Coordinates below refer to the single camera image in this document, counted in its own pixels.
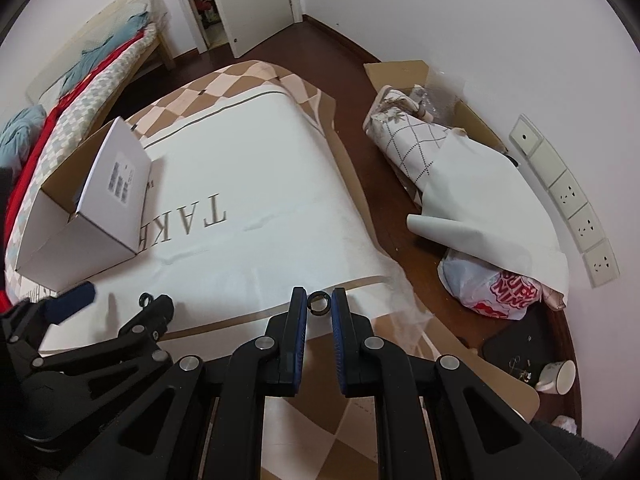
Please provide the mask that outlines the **white cardboard box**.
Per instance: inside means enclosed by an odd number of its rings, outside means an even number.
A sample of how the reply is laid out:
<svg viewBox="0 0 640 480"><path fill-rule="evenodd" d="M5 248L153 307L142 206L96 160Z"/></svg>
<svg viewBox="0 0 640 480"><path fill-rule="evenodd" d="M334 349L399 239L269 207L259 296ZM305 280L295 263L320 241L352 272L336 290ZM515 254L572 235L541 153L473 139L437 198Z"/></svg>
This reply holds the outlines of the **white cardboard box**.
<svg viewBox="0 0 640 480"><path fill-rule="evenodd" d="M16 243L12 294L64 292L143 252L151 169L120 117L82 141L37 190Z"/></svg>

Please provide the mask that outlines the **checkered tablecloth with lettering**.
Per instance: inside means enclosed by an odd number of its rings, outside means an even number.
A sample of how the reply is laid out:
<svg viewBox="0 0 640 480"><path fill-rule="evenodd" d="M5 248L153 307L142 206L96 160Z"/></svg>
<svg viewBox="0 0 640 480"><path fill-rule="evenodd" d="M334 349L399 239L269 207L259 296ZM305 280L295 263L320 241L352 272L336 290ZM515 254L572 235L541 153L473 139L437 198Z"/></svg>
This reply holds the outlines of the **checkered tablecloth with lettering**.
<svg viewBox="0 0 640 480"><path fill-rule="evenodd" d="M145 250L87 278L96 299L43 336L43 356L112 339L139 297L175 307L171 367L83 448L41 452L8 344L1 382L26 448L65 479L526 479L544 442L534 390L454 339L378 244L334 102L278 66L217 70L125 120L152 159ZM285 321L307 293L303 375L286 395ZM337 380L334 289L356 332ZM64 292L17 296L34 304Z"/></svg>

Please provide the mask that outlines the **red and white plastic bag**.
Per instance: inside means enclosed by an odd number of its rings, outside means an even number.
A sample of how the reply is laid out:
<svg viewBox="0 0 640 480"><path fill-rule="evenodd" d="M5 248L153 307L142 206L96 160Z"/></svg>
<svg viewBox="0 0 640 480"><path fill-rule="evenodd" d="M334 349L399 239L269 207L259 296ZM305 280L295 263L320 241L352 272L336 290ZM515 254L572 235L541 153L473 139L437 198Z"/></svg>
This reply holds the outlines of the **red and white plastic bag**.
<svg viewBox="0 0 640 480"><path fill-rule="evenodd" d="M535 280L452 249L440 260L437 273L463 307L488 318L519 321L542 297Z"/></svg>

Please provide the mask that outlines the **red bed blanket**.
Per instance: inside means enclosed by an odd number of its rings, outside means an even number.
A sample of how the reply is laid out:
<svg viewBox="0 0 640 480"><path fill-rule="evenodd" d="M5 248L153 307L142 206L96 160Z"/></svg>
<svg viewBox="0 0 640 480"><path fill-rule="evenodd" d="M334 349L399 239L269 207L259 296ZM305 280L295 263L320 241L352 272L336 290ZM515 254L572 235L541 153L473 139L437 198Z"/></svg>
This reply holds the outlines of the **red bed blanket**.
<svg viewBox="0 0 640 480"><path fill-rule="evenodd" d="M60 292L131 259L149 157L117 118L93 132L96 115L155 41L149 24L120 44L51 110L6 207L1 310L28 278Z"/></svg>

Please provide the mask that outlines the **blue-grey quilt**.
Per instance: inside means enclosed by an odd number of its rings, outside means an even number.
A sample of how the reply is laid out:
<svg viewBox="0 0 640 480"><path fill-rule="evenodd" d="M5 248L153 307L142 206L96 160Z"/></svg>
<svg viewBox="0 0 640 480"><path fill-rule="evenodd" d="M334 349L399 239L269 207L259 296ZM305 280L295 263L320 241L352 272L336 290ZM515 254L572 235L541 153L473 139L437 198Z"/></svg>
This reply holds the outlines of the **blue-grey quilt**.
<svg viewBox="0 0 640 480"><path fill-rule="evenodd" d="M10 118L1 129L1 167L19 174L58 100L74 90L113 51L134 38L149 21L148 12L128 16L102 42L81 51L76 63L47 88L47 92L53 90L53 93L46 100L23 108Z"/></svg>

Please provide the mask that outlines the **rolled white patterned cloth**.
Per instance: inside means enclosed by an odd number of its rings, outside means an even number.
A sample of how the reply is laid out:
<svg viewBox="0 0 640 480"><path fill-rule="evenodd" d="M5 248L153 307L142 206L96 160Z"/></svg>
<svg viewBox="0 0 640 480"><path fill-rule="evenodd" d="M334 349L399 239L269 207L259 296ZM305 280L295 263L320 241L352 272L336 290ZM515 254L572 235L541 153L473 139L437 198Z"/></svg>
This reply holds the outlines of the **rolled white patterned cloth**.
<svg viewBox="0 0 640 480"><path fill-rule="evenodd" d="M539 283L541 300L561 311L568 263L540 200L512 160L452 130L422 188L410 232Z"/></svg>

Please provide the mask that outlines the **bed with checkered mattress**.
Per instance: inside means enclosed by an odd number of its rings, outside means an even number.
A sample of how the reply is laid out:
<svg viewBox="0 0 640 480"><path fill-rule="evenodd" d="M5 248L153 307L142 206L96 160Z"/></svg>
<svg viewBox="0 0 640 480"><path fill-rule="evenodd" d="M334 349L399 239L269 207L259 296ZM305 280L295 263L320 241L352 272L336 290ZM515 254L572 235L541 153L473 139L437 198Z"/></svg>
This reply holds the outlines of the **bed with checkered mattress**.
<svg viewBox="0 0 640 480"><path fill-rule="evenodd" d="M128 16L148 12L149 24L134 38L122 44L62 99L48 115L53 122L50 133L43 133L43 149L37 164L62 162L90 133L99 129L127 84L144 66L162 64L175 67L163 29L168 19L164 0L114 0L82 25L76 34L56 52L52 60L27 86L32 104L46 100L53 90L47 88L71 68L82 50L102 42Z"/></svg>

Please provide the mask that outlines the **white ceramic cup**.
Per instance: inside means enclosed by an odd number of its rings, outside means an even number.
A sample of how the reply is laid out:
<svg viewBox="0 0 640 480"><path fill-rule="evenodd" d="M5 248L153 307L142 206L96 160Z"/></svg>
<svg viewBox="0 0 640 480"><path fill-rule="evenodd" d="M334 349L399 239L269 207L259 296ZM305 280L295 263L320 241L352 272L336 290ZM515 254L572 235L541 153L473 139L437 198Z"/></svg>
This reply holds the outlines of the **white ceramic cup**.
<svg viewBox="0 0 640 480"><path fill-rule="evenodd" d="M564 396L570 392L577 376L573 360L547 364L541 371L535 389L541 393Z"/></svg>

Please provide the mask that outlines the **brown cardboard box on floor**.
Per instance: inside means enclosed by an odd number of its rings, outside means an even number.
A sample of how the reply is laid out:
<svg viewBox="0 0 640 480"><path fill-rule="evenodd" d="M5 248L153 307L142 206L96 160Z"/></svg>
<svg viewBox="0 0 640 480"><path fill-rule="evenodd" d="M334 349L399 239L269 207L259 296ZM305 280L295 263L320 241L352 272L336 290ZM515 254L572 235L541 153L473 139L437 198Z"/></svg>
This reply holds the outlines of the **brown cardboard box on floor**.
<svg viewBox="0 0 640 480"><path fill-rule="evenodd" d="M462 100L463 82L421 61L364 66L376 97L362 125L417 204L436 155L459 129L471 140L505 155L498 136Z"/></svg>

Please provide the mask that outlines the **white wall socket strip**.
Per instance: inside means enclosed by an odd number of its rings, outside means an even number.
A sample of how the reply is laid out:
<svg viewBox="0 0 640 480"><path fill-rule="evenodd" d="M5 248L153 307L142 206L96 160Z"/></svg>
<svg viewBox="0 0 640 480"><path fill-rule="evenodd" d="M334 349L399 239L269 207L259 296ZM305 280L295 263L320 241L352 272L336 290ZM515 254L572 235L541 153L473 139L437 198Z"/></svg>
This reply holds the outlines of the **white wall socket strip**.
<svg viewBox="0 0 640 480"><path fill-rule="evenodd" d="M617 280L620 268L600 219L555 148L525 115L520 115L509 138L558 208L582 255L591 285L599 287Z"/></svg>

